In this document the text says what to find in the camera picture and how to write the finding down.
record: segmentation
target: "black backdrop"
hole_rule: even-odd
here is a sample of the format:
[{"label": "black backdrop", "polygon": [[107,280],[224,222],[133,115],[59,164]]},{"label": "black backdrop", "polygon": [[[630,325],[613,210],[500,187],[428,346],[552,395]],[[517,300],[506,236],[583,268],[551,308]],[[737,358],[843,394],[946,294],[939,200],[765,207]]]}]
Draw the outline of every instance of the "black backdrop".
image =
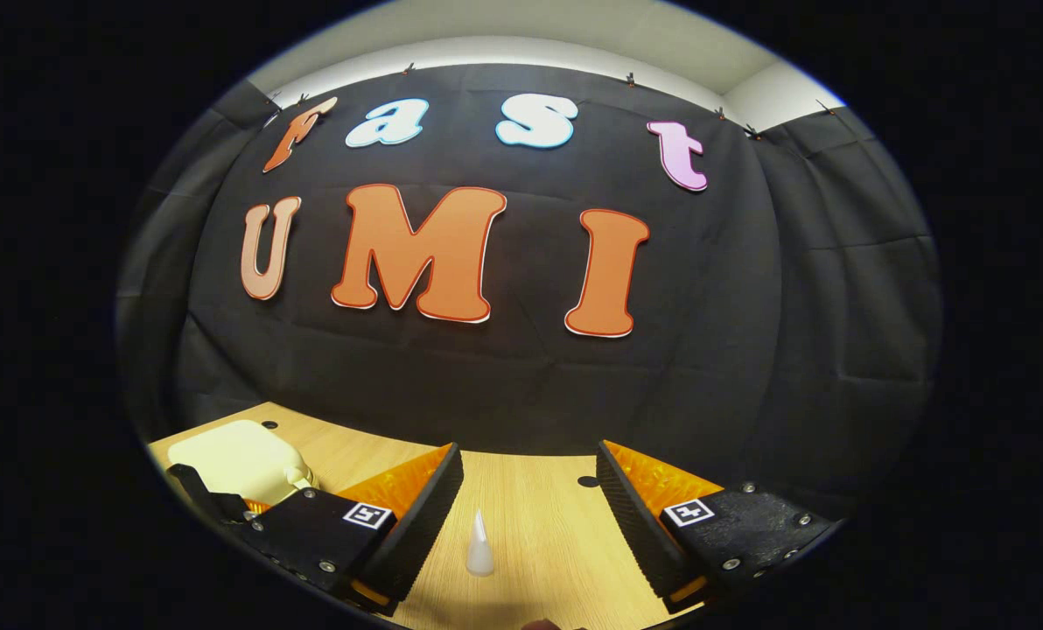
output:
[{"label": "black backdrop", "polygon": [[[503,100],[527,92],[578,104],[568,143],[498,140]],[[254,128],[265,118],[253,93],[241,84],[212,112],[248,95]],[[290,120],[330,96],[334,110],[262,174]],[[345,146],[366,112],[405,97],[429,100],[420,135]],[[669,179],[651,120],[678,121],[701,141],[694,164],[706,191]],[[252,136],[235,127],[215,119],[213,132],[196,135],[221,151]],[[186,164],[207,174],[188,179],[220,176],[201,154],[173,156],[165,171]],[[397,312],[331,302],[350,231],[345,196],[370,183],[396,185],[414,227],[451,188],[507,196],[486,244],[489,320],[425,318],[412,300]],[[709,479],[774,484],[840,518],[894,462],[928,394],[942,310],[932,242],[889,152],[843,107],[751,139],[698,105],[599,75],[428,68],[287,108],[244,144],[210,211],[205,196],[172,192],[156,202],[149,190],[143,204],[161,216],[145,218],[119,300],[134,409],[149,388],[174,395],[173,417],[165,405],[145,412],[149,438],[265,399],[374,434],[502,454],[590,454],[606,438]],[[285,276],[274,298],[254,300],[238,273],[242,218],[292,195],[302,204]],[[580,296],[589,239],[579,216],[590,208],[650,226],[626,338],[585,338],[562,323]],[[175,243],[185,255],[152,253]],[[172,296],[149,325],[141,312],[161,299],[141,298],[145,278]],[[377,269],[371,278],[378,287]],[[176,301],[185,288],[186,308]],[[144,356],[172,344],[145,374]]]}]

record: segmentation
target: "white letter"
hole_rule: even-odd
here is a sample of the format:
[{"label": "white letter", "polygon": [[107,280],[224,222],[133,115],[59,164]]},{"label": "white letter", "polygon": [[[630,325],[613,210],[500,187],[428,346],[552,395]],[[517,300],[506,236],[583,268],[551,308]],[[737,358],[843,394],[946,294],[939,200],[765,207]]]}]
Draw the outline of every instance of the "white letter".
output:
[{"label": "white letter", "polygon": [[577,104],[562,96],[516,95],[503,103],[503,115],[510,119],[494,127],[498,139],[505,144],[528,144],[550,149],[560,147],[573,137]]},{"label": "white letter", "polygon": [[374,107],[366,115],[366,122],[346,134],[346,146],[368,147],[382,144],[402,144],[412,140],[422,129],[420,122],[429,102],[425,99],[402,99]]}]

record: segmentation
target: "letter s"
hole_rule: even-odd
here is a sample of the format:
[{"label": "letter s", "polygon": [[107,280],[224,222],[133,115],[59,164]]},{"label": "letter s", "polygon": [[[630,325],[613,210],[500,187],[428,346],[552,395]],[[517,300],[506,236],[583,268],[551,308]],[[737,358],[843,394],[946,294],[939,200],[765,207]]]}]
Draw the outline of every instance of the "letter s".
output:
[{"label": "letter s", "polygon": [[498,139],[505,144],[528,144],[550,149],[560,147],[573,138],[571,119],[579,108],[562,96],[515,95],[503,102],[504,120],[494,127]]}]

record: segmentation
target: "white ceiling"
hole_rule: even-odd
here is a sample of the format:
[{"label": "white ceiling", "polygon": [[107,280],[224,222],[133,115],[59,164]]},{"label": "white ceiling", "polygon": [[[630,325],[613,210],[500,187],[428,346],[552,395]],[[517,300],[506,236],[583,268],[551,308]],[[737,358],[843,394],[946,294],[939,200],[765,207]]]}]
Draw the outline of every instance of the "white ceiling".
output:
[{"label": "white ceiling", "polygon": [[704,17],[657,0],[393,0],[315,33],[258,69],[266,92],[368,52],[465,35],[564,41],[638,59],[724,95],[777,60]]}]

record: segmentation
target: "letter m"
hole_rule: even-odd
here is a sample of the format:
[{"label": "letter m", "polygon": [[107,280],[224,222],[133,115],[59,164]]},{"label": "letter m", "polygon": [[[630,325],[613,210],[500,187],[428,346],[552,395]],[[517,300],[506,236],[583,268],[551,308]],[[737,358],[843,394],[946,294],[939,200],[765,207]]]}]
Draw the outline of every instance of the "letter m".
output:
[{"label": "letter m", "polygon": [[478,323],[490,317],[482,298],[482,259],[494,216],[506,197],[486,188],[455,188],[413,232],[397,188],[370,184],[346,195],[354,212],[342,281],[331,290],[339,307],[370,308],[378,291],[369,284],[370,262],[394,311],[405,307],[425,268],[432,264],[429,288],[417,311],[436,319]]}]

